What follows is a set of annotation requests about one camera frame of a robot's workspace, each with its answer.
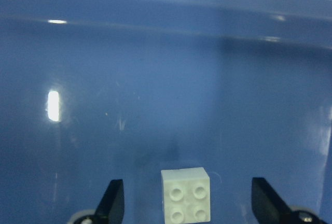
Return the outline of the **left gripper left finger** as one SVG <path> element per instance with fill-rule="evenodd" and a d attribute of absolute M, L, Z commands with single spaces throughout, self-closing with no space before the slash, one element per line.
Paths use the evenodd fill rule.
<path fill-rule="evenodd" d="M 125 214 L 124 206 L 123 180 L 111 180 L 95 210 L 95 223 L 122 223 Z"/>

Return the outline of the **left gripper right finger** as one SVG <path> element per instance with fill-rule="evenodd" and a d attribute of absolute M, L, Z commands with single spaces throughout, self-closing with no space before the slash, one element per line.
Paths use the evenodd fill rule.
<path fill-rule="evenodd" d="M 293 211 L 263 177 L 253 177 L 252 212 L 258 223 L 296 223 Z"/>

